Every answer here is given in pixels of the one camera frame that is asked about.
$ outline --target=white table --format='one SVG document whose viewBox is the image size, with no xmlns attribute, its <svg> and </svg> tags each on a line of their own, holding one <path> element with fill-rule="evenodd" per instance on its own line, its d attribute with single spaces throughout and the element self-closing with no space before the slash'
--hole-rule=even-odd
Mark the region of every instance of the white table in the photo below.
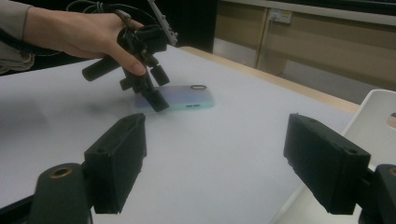
<svg viewBox="0 0 396 224">
<path fill-rule="evenodd" d="M 301 184 L 283 157 L 290 113 L 341 132 L 352 114 L 224 65 L 168 48 L 168 85 L 205 84 L 206 109 L 147 113 L 148 156 L 117 216 L 95 223 L 268 223 Z M 136 112 L 120 69 L 94 82 L 92 62 L 0 77 L 0 207 L 34 193 L 37 177 L 83 152 Z"/>
</svg>

